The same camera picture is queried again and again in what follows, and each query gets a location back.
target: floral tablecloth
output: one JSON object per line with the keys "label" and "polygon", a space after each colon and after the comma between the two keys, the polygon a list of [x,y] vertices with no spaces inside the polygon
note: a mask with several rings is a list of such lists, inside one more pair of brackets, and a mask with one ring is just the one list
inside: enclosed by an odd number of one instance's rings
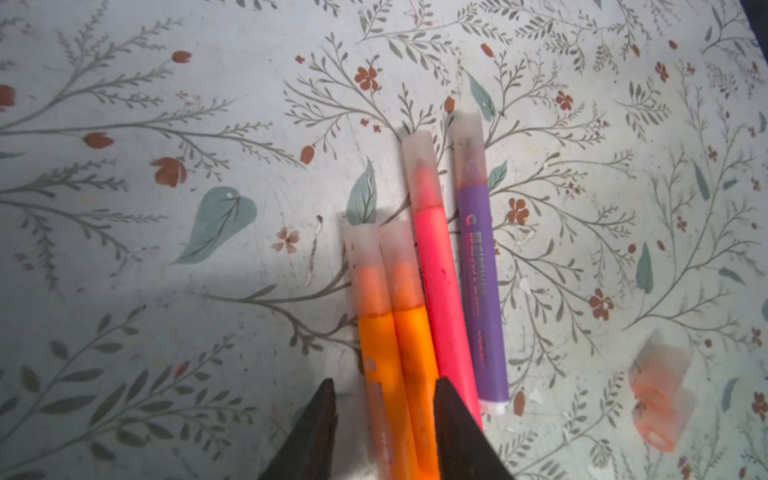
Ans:
{"label": "floral tablecloth", "polygon": [[[336,380],[372,478],[339,232],[399,142],[485,119],[517,478],[768,478],[768,66],[735,0],[0,2],[0,478],[255,478]],[[654,329],[698,405],[644,446]]]}

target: teal leaf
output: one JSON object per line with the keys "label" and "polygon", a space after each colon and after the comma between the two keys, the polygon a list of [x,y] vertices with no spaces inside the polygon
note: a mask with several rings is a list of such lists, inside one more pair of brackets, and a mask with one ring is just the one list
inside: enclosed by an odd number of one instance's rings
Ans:
{"label": "teal leaf", "polygon": [[742,55],[746,57],[746,52],[744,51],[744,48],[741,46],[741,44],[738,41],[733,41],[733,46],[736,47],[736,50],[739,51]]}
{"label": "teal leaf", "polygon": [[144,369],[143,372],[139,373],[139,376],[136,377],[133,384],[131,384],[131,387],[128,389],[128,394],[125,396],[126,403],[130,402],[132,398],[134,398],[136,395],[139,394],[141,389],[144,388],[144,384],[147,383],[148,377],[149,377],[149,370],[147,369]]}
{"label": "teal leaf", "polygon": [[491,170],[491,173],[488,175],[488,189],[493,190],[494,188],[498,187],[498,185],[504,181],[506,176],[507,161],[504,161],[503,164]]}
{"label": "teal leaf", "polygon": [[37,393],[40,391],[40,379],[37,373],[33,372],[28,366],[22,367],[21,373],[22,386],[30,393]]}
{"label": "teal leaf", "polygon": [[96,411],[91,416],[91,421],[88,423],[88,426],[92,426],[99,420],[104,418],[104,415],[107,415],[110,410],[112,410],[112,407],[114,407],[118,400],[120,400],[120,397],[123,395],[123,391],[125,390],[125,384],[118,386],[118,389],[116,389],[114,392],[110,393],[109,396],[104,399],[103,402],[96,408]]}
{"label": "teal leaf", "polygon": [[647,243],[643,243],[643,254],[637,262],[637,274],[634,280],[637,282],[637,288],[644,290],[645,293],[650,293],[654,289],[654,271],[650,265],[650,251]]}
{"label": "teal leaf", "polygon": [[168,410],[173,405],[174,405],[173,402],[168,402],[168,401],[154,402],[154,403],[148,403],[147,405],[141,406],[141,409],[147,413],[157,413],[157,412],[163,412],[165,410]]}
{"label": "teal leaf", "polygon": [[482,117],[485,121],[493,120],[493,117],[496,115],[496,107],[493,106],[491,95],[485,91],[478,81],[475,80],[475,77],[472,77],[469,72],[467,72],[467,77],[469,77],[469,90],[472,92],[472,97],[475,98],[475,101],[480,107]]}
{"label": "teal leaf", "polygon": [[3,403],[0,403],[0,415],[5,415],[6,413],[12,411],[16,408],[18,405],[18,397],[11,397],[8,400],[5,400]]}
{"label": "teal leaf", "polygon": [[744,280],[741,279],[738,273],[734,272],[733,270],[729,270],[726,267],[723,267],[717,271],[721,276],[727,276],[734,282],[744,284]]}
{"label": "teal leaf", "polygon": [[694,164],[694,170],[696,172],[696,183],[699,184],[699,192],[701,193],[701,197],[707,201],[710,199],[710,188],[707,186],[707,181],[704,180],[704,174],[701,172],[701,169],[696,164],[696,162],[691,161],[692,164]]}
{"label": "teal leaf", "polygon": [[28,470],[5,477],[5,480],[41,480],[42,478],[45,478],[45,472],[42,470]]}
{"label": "teal leaf", "polygon": [[194,392],[194,389],[192,387],[186,386],[186,385],[175,386],[174,390],[179,395],[189,395],[190,393]]}
{"label": "teal leaf", "polygon": [[112,321],[112,315],[109,313],[101,317],[101,320],[99,320],[98,326],[96,327],[96,333],[101,333],[103,329],[107,328],[110,321]]}
{"label": "teal leaf", "polygon": [[217,396],[215,396],[214,399],[211,400],[211,402],[219,402],[220,400],[224,400],[227,397],[227,395],[229,395],[229,394],[230,394],[229,390],[224,390],[223,392],[221,392]]}
{"label": "teal leaf", "polygon": [[167,431],[163,426],[160,426],[157,423],[147,422],[147,428],[149,429],[149,433],[158,437],[160,440],[170,440],[174,437],[173,433]]}
{"label": "teal leaf", "polygon": [[273,283],[272,285],[267,285],[263,289],[259,290],[258,292],[254,293],[252,295],[249,295],[247,297],[247,299],[251,300],[251,299],[254,299],[254,298],[259,298],[260,296],[265,296],[269,292],[271,292],[272,290],[275,290],[276,288],[277,288],[277,283]]}
{"label": "teal leaf", "polygon": [[81,370],[80,372],[73,372],[61,379],[62,382],[90,382],[95,380],[104,373],[102,369],[89,369]]}
{"label": "teal leaf", "polygon": [[51,352],[56,358],[62,360],[69,358],[69,355],[67,354],[67,346],[64,343],[61,343],[58,340],[51,340],[51,342],[48,343],[48,346],[51,348]]}
{"label": "teal leaf", "polygon": [[27,152],[19,152],[19,153],[17,153],[17,154],[16,154],[16,153],[13,153],[13,154],[12,154],[11,152],[4,152],[4,151],[0,151],[0,160],[2,160],[3,158],[13,158],[13,157],[20,157],[20,156],[22,156],[22,155],[26,155],[26,153],[27,153]]}
{"label": "teal leaf", "polygon": [[392,53],[397,55],[399,58],[402,58],[402,52],[395,46],[395,44],[392,43],[392,40],[389,41],[389,50],[392,50]]}
{"label": "teal leaf", "polygon": [[720,20],[720,14],[717,13],[717,10],[715,10],[714,7],[712,7],[712,15],[715,16],[715,21],[717,22],[717,26],[720,27],[720,30],[723,30],[723,21]]}
{"label": "teal leaf", "polygon": [[720,402],[720,406],[723,408],[723,412],[727,412],[730,408],[730,397],[733,395],[733,387],[736,385],[736,381],[739,377],[728,380],[725,384],[725,390],[723,390],[723,400]]}
{"label": "teal leaf", "polygon": [[95,348],[96,350],[102,353],[115,353],[121,348],[123,348],[123,345],[122,343],[112,342],[112,343],[102,343],[101,345],[96,345],[93,348]]}
{"label": "teal leaf", "polygon": [[352,186],[346,203],[346,219],[352,225],[376,222],[376,175],[370,159],[366,171]]}
{"label": "teal leaf", "polygon": [[68,399],[56,400],[40,407],[40,412],[48,415],[64,415],[87,406],[96,399],[96,395],[73,396]]}
{"label": "teal leaf", "polygon": [[197,208],[187,248],[174,263],[199,263],[256,219],[256,204],[232,187],[208,190]]}
{"label": "teal leaf", "polygon": [[99,442],[91,443],[91,454],[94,458],[101,460],[102,462],[112,462],[113,460],[118,459],[118,457],[114,456],[114,453]]}
{"label": "teal leaf", "polygon": [[128,445],[129,447],[143,447],[146,445],[144,440],[127,430],[118,430],[114,436],[118,439],[118,442],[123,445]]}
{"label": "teal leaf", "polygon": [[157,389],[157,387],[162,385],[169,375],[170,375],[170,365],[165,367],[165,370],[163,370],[163,372],[154,380],[154,382],[152,382],[152,387],[150,387],[149,393],[154,392],[155,389]]}

